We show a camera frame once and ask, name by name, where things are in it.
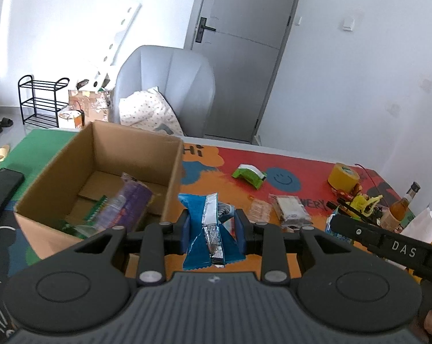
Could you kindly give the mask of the green snack bag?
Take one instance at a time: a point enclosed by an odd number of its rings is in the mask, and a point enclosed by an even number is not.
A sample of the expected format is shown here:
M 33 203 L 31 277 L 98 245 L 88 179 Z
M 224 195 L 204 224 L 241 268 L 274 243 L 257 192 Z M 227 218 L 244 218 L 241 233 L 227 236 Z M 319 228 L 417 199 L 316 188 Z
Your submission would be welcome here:
M 78 239 L 86 239 L 98 232 L 96 218 L 107 204 L 108 197 L 103 195 L 97 200 L 78 197 L 74 207 L 63 220 L 59 220 L 56 229 Z

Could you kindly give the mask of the yellow tape roll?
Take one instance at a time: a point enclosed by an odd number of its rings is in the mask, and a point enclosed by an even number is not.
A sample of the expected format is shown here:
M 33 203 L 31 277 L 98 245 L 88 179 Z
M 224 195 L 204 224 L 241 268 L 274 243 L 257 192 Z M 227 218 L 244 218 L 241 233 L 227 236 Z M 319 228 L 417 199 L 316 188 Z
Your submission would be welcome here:
M 327 182 L 335 190 L 341 190 L 349 194 L 360 181 L 358 172 L 350 166 L 342 163 L 336 163 L 332 168 Z

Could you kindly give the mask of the white perforated board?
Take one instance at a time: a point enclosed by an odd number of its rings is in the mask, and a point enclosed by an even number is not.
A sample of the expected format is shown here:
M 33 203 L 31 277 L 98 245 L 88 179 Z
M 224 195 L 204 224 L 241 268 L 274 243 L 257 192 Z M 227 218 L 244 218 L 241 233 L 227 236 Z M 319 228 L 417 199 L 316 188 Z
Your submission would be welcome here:
M 112 78 L 120 47 L 122 46 L 137 14 L 142 8 L 140 2 L 129 5 L 121 14 L 120 18 L 115 21 L 113 32 L 108 40 L 106 48 L 102 51 L 101 61 L 96 66 L 96 72 L 88 81 L 85 88 L 89 91 L 98 91 L 107 77 Z

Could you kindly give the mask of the open cardboard box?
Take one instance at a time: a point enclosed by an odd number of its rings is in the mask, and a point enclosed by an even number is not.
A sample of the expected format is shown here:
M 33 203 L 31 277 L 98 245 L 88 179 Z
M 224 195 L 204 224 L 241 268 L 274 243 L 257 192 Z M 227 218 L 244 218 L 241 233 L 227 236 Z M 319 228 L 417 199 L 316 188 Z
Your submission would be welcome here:
M 79 224 L 102 196 L 121 189 L 126 173 L 155 195 L 143 220 L 176 221 L 182 177 L 180 138 L 96 121 L 77 132 L 15 205 L 15 219 L 40 259 L 75 243 L 63 221 Z

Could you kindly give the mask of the yellow slipper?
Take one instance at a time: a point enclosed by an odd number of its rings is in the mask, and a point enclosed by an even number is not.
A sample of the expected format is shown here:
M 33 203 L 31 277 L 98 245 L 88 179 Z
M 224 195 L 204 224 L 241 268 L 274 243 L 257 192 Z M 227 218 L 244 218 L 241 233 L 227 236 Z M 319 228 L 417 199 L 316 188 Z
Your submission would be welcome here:
M 10 145 L 5 144 L 2 147 L 0 147 L 0 163 L 4 161 L 4 159 L 7 158 L 10 151 Z

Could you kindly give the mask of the purple bread roll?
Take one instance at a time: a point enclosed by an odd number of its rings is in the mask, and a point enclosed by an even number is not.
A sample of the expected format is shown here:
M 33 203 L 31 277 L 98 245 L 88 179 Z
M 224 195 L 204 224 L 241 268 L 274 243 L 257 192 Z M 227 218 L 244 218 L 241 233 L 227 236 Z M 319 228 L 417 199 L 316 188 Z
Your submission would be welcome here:
M 123 226 L 127 232 L 135 231 L 147 209 L 155 199 L 152 190 L 131 175 L 123 173 L 123 186 L 96 215 L 94 228 L 103 231 Z

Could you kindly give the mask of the blue silver snack packet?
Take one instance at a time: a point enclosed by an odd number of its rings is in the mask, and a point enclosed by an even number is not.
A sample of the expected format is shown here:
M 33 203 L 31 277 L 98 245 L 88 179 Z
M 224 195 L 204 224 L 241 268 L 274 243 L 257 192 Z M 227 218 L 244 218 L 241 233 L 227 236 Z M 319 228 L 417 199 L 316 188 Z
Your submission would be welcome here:
M 225 227 L 235 217 L 233 206 L 221 202 L 217 193 L 206 196 L 181 193 L 179 201 L 189 212 L 183 229 L 182 249 L 186 258 L 182 268 L 225 267 L 246 258 Z

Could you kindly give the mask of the red white snack packet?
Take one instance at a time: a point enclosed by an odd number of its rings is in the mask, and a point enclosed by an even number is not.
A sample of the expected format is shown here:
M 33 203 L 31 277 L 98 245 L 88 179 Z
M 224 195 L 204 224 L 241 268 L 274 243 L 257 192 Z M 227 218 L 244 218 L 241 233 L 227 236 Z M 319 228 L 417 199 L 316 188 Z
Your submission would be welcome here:
M 272 206 L 263 200 L 252 198 L 247 212 L 247 218 L 251 223 L 269 223 Z

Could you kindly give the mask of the brown glass bottle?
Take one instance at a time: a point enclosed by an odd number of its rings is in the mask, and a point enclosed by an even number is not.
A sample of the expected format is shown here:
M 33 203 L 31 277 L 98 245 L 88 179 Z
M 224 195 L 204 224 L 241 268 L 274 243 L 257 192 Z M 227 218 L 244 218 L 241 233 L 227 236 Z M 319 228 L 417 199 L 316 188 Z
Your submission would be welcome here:
M 404 220 L 407 210 L 415 195 L 421 189 L 420 185 L 413 182 L 406 194 L 394 204 L 390 205 L 380 219 L 380 226 L 387 231 L 395 231 Z

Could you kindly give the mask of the white orange paper bag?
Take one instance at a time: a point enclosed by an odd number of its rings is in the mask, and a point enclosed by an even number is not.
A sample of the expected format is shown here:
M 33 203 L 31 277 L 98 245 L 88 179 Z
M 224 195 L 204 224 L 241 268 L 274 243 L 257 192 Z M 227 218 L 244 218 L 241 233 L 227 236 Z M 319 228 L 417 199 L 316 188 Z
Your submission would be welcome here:
M 84 116 L 80 110 L 61 110 L 57 115 L 60 129 L 80 130 L 84 127 Z

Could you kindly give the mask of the white paper cup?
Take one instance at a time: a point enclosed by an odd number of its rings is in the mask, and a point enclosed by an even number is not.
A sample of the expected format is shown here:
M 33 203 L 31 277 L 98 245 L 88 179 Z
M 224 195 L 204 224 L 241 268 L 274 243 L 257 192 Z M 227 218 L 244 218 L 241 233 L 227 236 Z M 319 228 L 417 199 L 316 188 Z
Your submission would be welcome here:
M 427 207 L 417 215 L 400 233 L 411 239 L 432 243 L 432 210 Z

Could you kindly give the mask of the clear cream wafer packet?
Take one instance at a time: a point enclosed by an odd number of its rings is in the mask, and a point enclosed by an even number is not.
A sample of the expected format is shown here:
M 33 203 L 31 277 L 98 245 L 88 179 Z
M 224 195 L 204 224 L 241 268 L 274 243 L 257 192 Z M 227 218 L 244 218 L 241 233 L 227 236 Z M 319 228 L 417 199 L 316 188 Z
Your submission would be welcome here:
M 312 225 L 312 218 L 297 196 L 270 195 L 270 201 L 282 228 L 300 229 Z

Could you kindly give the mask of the black metal shoe rack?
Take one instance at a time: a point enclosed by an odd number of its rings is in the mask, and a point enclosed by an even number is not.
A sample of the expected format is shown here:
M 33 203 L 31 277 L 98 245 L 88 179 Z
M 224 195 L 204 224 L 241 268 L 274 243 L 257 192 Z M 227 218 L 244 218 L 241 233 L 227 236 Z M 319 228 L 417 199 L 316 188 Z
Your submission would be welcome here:
M 37 80 L 24 75 L 17 81 L 17 94 L 23 125 L 43 129 L 59 128 L 58 114 L 68 106 L 68 101 L 57 97 L 59 91 L 69 86 L 69 78 L 57 81 Z

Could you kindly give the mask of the brown cardboard box on floor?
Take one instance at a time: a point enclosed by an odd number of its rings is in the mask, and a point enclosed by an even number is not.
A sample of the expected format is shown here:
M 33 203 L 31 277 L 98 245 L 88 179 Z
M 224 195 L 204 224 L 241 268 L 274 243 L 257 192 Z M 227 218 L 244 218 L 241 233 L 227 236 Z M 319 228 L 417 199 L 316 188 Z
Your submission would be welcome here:
M 84 114 L 85 124 L 101 120 L 109 122 L 111 96 L 108 91 L 70 90 L 69 105 Z

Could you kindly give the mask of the green white snack packet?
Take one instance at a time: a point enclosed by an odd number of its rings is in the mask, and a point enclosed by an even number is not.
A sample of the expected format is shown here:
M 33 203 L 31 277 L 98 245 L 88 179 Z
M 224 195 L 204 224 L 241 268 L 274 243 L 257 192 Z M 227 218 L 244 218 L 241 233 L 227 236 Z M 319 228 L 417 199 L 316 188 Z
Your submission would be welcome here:
M 255 189 L 259 189 L 266 180 L 266 173 L 262 172 L 254 165 L 240 164 L 231 174 L 231 177 L 234 179 L 244 179 Z

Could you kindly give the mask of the yellow plastic clip toy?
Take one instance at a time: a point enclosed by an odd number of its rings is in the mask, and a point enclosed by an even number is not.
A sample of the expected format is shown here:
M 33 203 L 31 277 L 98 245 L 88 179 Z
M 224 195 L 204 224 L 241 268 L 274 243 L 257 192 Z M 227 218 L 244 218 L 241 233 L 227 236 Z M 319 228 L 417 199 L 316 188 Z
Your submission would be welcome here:
M 349 206 L 358 211 L 360 214 L 370 217 L 382 198 L 383 195 L 368 196 L 367 194 L 359 193 L 353 198 Z

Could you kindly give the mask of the black folded tripod rods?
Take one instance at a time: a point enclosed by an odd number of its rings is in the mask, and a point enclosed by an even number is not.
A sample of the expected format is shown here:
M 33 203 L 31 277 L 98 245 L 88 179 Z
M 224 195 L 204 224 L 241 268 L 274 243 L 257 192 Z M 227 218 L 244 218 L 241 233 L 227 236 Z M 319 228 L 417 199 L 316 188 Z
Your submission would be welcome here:
M 363 221 L 367 224 L 374 224 L 375 226 L 380 226 L 380 219 L 384 213 L 385 207 L 377 204 L 373 214 L 370 217 L 366 217 L 360 214 L 355 209 L 351 208 L 349 204 L 350 202 L 345 201 L 343 198 L 338 198 L 334 202 L 328 201 L 326 203 L 326 207 L 332 210 L 335 214 L 342 214 L 355 220 Z

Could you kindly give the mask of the white wall switch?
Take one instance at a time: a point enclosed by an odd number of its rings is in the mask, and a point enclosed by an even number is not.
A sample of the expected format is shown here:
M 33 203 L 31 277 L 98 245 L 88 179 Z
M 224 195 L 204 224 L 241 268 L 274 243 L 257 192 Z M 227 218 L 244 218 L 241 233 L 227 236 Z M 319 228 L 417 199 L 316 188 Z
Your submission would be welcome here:
M 347 17 L 344 19 L 342 29 L 347 32 L 353 32 L 355 28 L 355 19 L 353 17 Z

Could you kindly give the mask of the white dotted pillow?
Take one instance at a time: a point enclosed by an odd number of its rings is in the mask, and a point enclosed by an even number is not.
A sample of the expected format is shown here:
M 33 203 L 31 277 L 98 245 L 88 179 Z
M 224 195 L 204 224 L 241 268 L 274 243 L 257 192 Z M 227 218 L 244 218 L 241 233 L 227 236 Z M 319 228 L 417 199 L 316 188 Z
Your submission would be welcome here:
M 184 135 L 176 114 L 158 86 L 122 98 L 118 110 L 123 126 L 167 135 Z

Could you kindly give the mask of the grey room door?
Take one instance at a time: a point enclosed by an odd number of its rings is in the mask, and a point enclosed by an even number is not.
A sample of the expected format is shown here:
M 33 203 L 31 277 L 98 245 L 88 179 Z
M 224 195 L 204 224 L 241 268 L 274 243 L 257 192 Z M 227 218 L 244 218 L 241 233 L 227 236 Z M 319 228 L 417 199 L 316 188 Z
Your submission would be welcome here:
M 194 0 L 185 46 L 206 57 L 215 98 L 205 134 L 250 142 L 259 127 L 298 0 Z M 215 32 L 195 37 L 200 17 Z

